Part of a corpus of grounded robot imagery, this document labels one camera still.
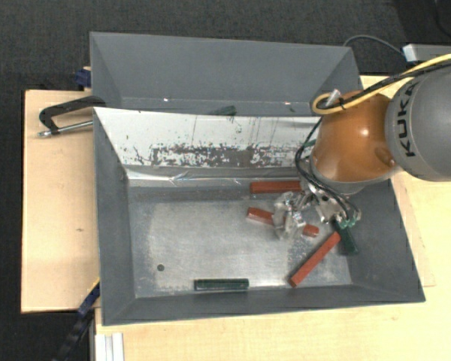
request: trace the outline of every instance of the red stick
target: red stick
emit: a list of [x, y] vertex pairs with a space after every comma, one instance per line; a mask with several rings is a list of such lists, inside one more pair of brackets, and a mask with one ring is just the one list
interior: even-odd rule
[[341, 240], [338, 232], [333, 232], [329, 238], [317, 249], [314, 254], [300, 267], [299, 270], [289, 279], [292, 287], [298, 286], [313, 271], [325, 255]]
[[275, 182], [251, 182], [249, 187], [251, 194], [275, 194], [293, 191], [302, 191], [301, 183], [298, 180], [282, 180]]

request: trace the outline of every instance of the black carpet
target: black carpet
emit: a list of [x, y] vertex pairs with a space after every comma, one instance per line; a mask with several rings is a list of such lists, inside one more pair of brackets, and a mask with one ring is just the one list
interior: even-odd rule
[[[50, 359], [74, 322], [70, 313], [20, 315], [21, 92], [76, 89], [72, 76], [89, 64], [92, 30], [335, 45], [368, 34], [396, 47], [451, 44], [451, 0], [0, 0], [0, 361]], [[353, 49], [363, 73], [405, 67], [379, 44], [357, 41]], [[86, 357], [82, 344], [74, 359]]]

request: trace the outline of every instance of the small object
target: small object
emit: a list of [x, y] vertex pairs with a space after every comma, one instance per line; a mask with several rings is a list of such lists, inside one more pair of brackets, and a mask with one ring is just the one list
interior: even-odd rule
[[341, 236], [342, 246], [344, 249], [344, 252], [346, 255], [356, 255], [359, 253], [359, 249], [356, 246], [356, 243], [354, 242], [354, 238], [351, 235], [351, 231], [349, 227], [346, 227], [344, 229], [340, 228], [339, 225], [336, 223], [337, 231], [339, 232], [339, 235]]
[[329, 95], [328, 99], [326, 100], [326, 102], [324, 104], [324, 108], [329, 108], [340, 97], [341, 97], [341, 91], [339, 91], [339, 89], [334, 88], [331, 92], [331, 95]]
[[302, 235], [307, 235], [308, 237], [315, 238], [319, 234], [319, 227], [306, 224], [302, 229]]
[[[270, 211], [262, 210], [261, 208], [248, 208], [247, 218], [250, 220], [256, 220], [268, 225], [274, 225], [272, 221], [272, 213]], [[306, 224], [302, 230], [302, 235], [306, 235], [311, 238], [315, 238], [319, 234], [319, 227]]]
[[261, 208], [248, 208], [247, 218], [261, 223], [267, 223], [268, 225], [274, 225], [272, 222], [272, 213], [270, 211], [262, 210]]
[[299, 180], [282, 180], [275, 182], [251, 182], [251, 194], [276, 194], [292, 191], [298, 193], [302, 191], [301, 182]]
[[302, 211], [310, 204], [310, 193], [291, 191], [282, 194], [274, 202], [274, 213], [272, 222], [277, 237], [294, 238], [303, 230], [306, 221], [302, 217]]
[[317, 249], [314, 254], [289, 279], [292, 287], [298, 286], [313, 269], [322, 261], [325, 255], [341, 240], [338, 232], [333, 232], [329, 238]]
[[74, 77], [75, 83], [82, 87], [91, 87], [92, 86], [92, 72], [82, 68], [81, 70], [75, 73]]
[[194, 281], [195, 291], [239, 291], [249, 289], [247, 278], [218, 278]]
[[228, 105], [225, 107], [218, 108], [214, 111], [211, 111], [208, 115], [222, 115], [227, 117], [233, 117], [238, 112], [237, 108], [234, 105]]

